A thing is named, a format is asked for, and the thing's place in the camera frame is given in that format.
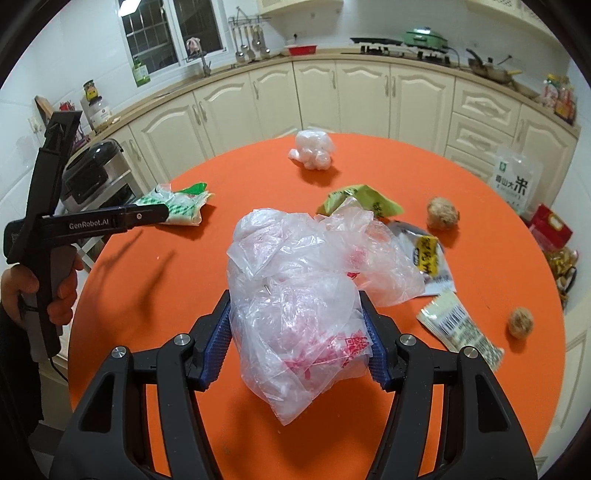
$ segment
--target clear plastic bag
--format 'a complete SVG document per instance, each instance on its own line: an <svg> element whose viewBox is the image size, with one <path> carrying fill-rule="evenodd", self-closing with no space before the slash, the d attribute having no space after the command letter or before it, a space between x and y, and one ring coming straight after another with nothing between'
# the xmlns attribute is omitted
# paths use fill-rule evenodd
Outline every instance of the clear plastic bag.
<svg viewBox="0 0 591 480"><path fill-rule="evenodd" d="M330 154L335 151L329 135L322 130L302 130L295 136L295 148L289 159L301 162L308 170L328 170Z"/></svg>
<svg viewBox="0 0 591 480"><path fill-rule="evenodd" d="M282 424L365 372L371 340L359 288L376 305L424 291L397 239L352 197L331 217L255 210L236 226L228 256L242 378Z"/></svg>

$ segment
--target red box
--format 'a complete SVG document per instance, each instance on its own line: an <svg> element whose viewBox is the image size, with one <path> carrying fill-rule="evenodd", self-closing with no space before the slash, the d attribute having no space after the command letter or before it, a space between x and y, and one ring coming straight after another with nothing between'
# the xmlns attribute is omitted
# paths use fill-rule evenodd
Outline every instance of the red box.
<svg viewBox="0 0 591 480"><path fill-rule="evenodd" d="M300 55L313 55L316 53L316 47L318 45L304 45L297 47L287 47L292 57L298 57Z"/></svg>

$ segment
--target metal screw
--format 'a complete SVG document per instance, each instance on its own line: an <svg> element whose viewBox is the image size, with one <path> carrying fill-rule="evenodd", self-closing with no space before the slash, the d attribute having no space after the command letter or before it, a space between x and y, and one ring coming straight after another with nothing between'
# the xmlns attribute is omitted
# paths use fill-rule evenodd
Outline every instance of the metal screw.
<svg viewBox="0 0 591 480"><path fill-rule="evenodd" d="M191 337L189 335L187 335L186 333L181 333L180 335L177 335L176 337L174 337L174 344L178 345L178 346L187 345L190 341L191 341Z"/></svg>
<svg viewBox="0 0 591 480"><path fill-rule="evenodd" d="M417 338L414 337L413 335L409 335L407 333L405 333L404 335L402 335L400 337L400 343L406 346L413 346L416 345L417 343Z"/></svg>
<svg viewBox="0 0 591 480"><path fill-rule="evenodd" d="M478 356L478 350L472 346L467 346L464 348L464 355L466 355L468 358L476 358Z"/></svg>
<svg viewBox="0 0 591 480"><path fill-rule="evenodd" d="M113 358L123 358L127 353L127 348L124 346L116 346L111 350L111 356Z"/></svg>

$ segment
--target green snack bag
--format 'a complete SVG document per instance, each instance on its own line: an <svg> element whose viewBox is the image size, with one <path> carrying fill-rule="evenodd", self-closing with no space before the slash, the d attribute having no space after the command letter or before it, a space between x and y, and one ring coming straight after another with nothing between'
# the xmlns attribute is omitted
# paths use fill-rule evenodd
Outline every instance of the green snack bag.
<svg viewBox="0 0 591 480"><path fill-rule="evenodd" d="M365 210L370 210L377 218L393 217L404 213L404 209L399 204L367 185L351 185L332 192L316 213L332 215L347 197L355 197Z"/></svg>

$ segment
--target yellow label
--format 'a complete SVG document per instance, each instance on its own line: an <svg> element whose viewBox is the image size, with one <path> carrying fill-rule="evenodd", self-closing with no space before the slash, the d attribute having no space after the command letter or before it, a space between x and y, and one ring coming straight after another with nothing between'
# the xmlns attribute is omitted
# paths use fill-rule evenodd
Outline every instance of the yellow label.
<svg viewBox="0 0 591 480"><path fill-rule="evenodd" d="M414 264L421 272L425 272L430 277L435 277L439 269L437 243L437 237L423 235L418 239L417 246L414 249Z"/></svg>

